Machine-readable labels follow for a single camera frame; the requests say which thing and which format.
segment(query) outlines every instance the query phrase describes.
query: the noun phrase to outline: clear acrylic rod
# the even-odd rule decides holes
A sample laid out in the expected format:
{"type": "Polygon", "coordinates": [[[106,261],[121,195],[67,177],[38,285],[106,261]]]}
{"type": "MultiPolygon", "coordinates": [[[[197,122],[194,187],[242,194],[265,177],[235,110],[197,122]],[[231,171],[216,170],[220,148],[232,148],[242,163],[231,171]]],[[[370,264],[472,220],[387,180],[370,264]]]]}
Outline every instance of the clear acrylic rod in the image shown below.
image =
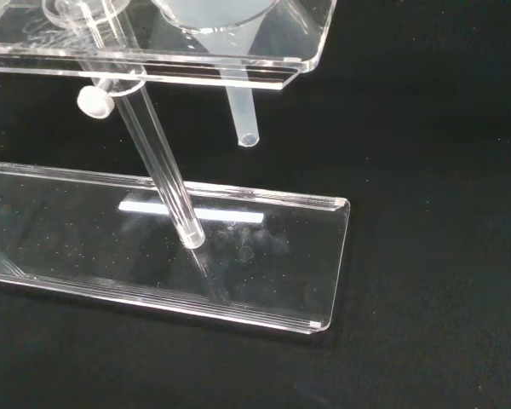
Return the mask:
{"type": "Polygon", "coordinates": [[[146,87],[114,100],[159,196],[169,208],[182,244],[187,249],[200,247],[204,243],[204,231],[195,215],[146,87]]]}

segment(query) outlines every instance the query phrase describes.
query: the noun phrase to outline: transparent plastic sheet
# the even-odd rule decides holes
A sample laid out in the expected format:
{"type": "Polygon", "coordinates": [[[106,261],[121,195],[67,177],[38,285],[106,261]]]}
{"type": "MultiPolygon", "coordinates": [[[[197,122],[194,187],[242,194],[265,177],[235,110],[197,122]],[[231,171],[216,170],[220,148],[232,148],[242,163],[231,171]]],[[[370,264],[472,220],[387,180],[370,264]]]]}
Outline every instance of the transparent plastic sheet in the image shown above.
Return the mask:
{"type": "MultiPolygon", "coordinates": [[[[223,10],[231,10],[226,5],[216,17],[206,17],[205,25],[198,15],[189,17],[179,9],[187,4],[184,9],[190,10],[192,3],[205,0],[114,0],[138,45],[94,49],[60,23],[55,1],[0,2],[0,72],[118,78],[106,69],[84,72],[77,64],[114,61],[145,68],[124,72],[120,79],[282,89],[297,73],[317,66],[336,3],[259,0],[255,6],[252,0],[235,0],[249,12],[237,11],[224,20],[223,10]],[[239,70],[248,75],[238,75],[239,70]]],[[[231,1],[212,2],[212,9],[231,1]]]]}
{"type": "Polygon", "coordinates": [[[186,183],[184,248],[152,180],[0,164],[0,281],[312,333],[330,324],[345,199],[186,183]]]}

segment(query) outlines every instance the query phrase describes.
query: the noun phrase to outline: white knob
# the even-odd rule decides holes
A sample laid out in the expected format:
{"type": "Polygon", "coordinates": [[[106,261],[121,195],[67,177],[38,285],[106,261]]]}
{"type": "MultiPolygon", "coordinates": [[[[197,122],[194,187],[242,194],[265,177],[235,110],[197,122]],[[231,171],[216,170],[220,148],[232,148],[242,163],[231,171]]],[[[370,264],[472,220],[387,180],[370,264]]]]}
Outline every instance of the white knob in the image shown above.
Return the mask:
{"type": "Polygon", "coordinates": [[[108,118],[115,106],[113,98],[99,87],[88,85],[79,91],[78,107],[91,118],[108,118]]]}

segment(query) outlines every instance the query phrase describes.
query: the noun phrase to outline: acrylic top shelf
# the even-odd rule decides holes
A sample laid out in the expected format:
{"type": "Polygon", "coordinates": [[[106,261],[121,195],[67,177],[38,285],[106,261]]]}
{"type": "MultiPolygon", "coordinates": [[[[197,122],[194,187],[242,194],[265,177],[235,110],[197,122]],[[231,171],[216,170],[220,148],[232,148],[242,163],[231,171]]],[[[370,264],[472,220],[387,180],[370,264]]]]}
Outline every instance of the acrylic top shelf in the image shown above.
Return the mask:
{"type": "MultiPolygon", "coordinates": [[[[317,66],[335,4],[336,0],[0,0],[0,72],[282,89],[296,74],[317,66]],[[103,19],[117,15],[120,29],[129,33],[128,44],[90,45],[61,19],[58,1],[83,1],[104,9],[94,12],[92,23],[74,17],[77,24],[85,24],[86,32],[101,30],[103,19]],[[117,64],[123,69],[110,68],[117,64]]],[[[107,30],[115,35],[116,29],[107,30]]]]}

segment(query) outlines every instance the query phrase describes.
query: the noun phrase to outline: acrylic ring holder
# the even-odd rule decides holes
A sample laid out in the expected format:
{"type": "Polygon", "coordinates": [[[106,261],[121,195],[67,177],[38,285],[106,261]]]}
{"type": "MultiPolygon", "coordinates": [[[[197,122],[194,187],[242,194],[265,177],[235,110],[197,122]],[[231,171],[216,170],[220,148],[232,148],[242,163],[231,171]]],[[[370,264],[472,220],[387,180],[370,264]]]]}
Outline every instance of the acrylic ring holder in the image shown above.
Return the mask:
{"type": "Polygon", "coordinates": [[[238,144],[260,139],[252,89],[320,59],[335,0],[0,2],[0,72],[92,78],[151,178],[0,163],[0,281],[312,333],[331,320],[342,198],[184,182],[148,81],[227,88],[238,144]]]}

